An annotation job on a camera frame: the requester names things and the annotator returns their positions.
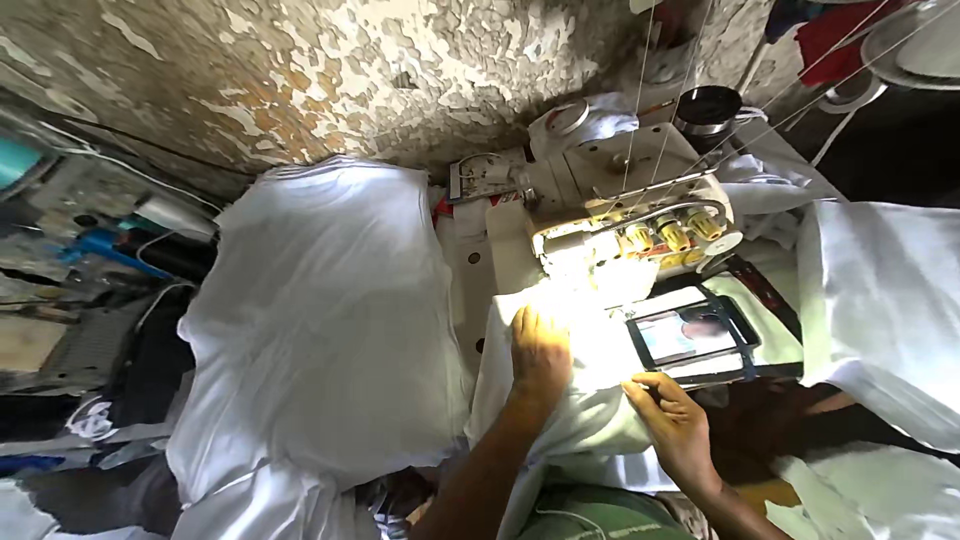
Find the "left hand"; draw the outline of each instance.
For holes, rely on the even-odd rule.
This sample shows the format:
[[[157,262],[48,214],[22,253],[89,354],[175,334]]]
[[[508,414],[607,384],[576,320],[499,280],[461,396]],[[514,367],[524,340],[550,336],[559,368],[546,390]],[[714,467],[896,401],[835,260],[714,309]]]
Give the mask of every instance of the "left hand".
[[[514,386],[510,397],[532,407],[531,412],[541,415],[545,422],[570,381],[570,332],[531,306],[516,313],[513,330]]]

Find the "white cloth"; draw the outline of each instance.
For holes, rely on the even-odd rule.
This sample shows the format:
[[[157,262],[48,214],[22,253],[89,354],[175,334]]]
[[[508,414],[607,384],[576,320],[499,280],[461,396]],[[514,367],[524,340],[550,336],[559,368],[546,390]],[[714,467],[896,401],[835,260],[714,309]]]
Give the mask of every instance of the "white cloth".
[[[716,177],[730,198],[734,221],[744,238],[766,236],[784,249],[793,248],[800,226],[800,220],[785,212],[835,196],[832,189],[814,182],[808,171],[751,154],[725,160]]]
[[[531,303],[556,306],[560,317],[569,321],[574,359],[567,392],[534,442],[530,461],[585,451],[631,454],[650,446],[646,428],[620,388],[622,380],[643,371],[643,366],[623,323],[611,320],[592,300],[587,293],[570,292],[551,282],[493,297],[473,407],[464,428],[471,447],[507,401],[514,381],[510,325],[517,310]]]
[[[642,454],[651,441],[620,388],[622,380],[643,371],[626,327],[604,314],[601,297],[552,282],[493,297],[473,407],[464,428],[470,446],[476,445],[507,401],[514,382],[510,325],[516,311],[530,303],[549,307],[570,323],[573,377],[517,478],[497,534],[501,540],[519,533],[540,492],[546,467],[555,460],[565,470],[588,475],[583,481],[635,490],[676,490],[656,458]],[[625,465],[623,458],[630,463]]]
[[[353,515],[340,492],[438,464],[468,414],[426,174],[283,167],[217,222],[180,320],[197,371],[167,448],[192,504],[175,536],[336,537],[333,505]]]
[[[960,452],[960,210],[818,202],[797,246],[805,385]]]
[[[802,506],[767,503],[767,518],[797,540],[960,539],[960,469],[903,448],[859,443],[780,476]]]
[[[610,138],[617,134],[635,131],[640,127],[634,114],[634,104],[621,92],[597,94],[584,98],[589,112],[584,122],[566,135],[547,131],[546,120],[557,109],[545,112],[527,128],[530,135],[530,150],[537,161],[546,160],[560,152],[589,140]]]

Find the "peeling paint wall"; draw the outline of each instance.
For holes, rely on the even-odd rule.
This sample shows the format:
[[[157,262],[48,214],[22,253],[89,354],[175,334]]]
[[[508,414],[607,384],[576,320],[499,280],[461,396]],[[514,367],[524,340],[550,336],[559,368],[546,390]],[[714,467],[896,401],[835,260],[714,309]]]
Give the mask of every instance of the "peeling paint wall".
[[[627,0],[6,4],[0,84],[254,172],[334,153],[443,171],[468,153],[522,141],[539,113],[618,69],[639,35]],[[719,4],[756,18],[769,2]],[[708,30],[742,65],[754,41],[741,51],[718,30],[723,17]],[[724,62],[704,57],[700,71],[729,79]],[[228,198],[246,183],[121,142]]]

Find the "black container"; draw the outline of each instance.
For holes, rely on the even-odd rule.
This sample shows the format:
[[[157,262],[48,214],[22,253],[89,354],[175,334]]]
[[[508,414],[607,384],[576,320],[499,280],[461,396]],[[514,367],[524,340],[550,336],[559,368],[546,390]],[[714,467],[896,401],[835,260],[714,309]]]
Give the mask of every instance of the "black container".
[[[719,145],[733,129],[743,99],[726,86],[697,86],[680,96],[673,125],[698,154]]]

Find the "person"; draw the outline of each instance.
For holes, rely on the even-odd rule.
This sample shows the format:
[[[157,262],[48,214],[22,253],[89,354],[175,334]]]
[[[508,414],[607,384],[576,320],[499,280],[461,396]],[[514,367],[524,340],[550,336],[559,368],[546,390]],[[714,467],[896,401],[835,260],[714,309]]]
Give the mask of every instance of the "person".
[[[513,321],[514,383],[500,415],[410,529],[411,540],[496,537],[516,475],[570,379],[569,332],[524,307]],[[622,383],[651,434],[660,466],[724,540],[789,540],[720,479],[710,460],[707,416],[661,373]],[[692,538],[661,504],[600,486],[543,488],[521,540]]]

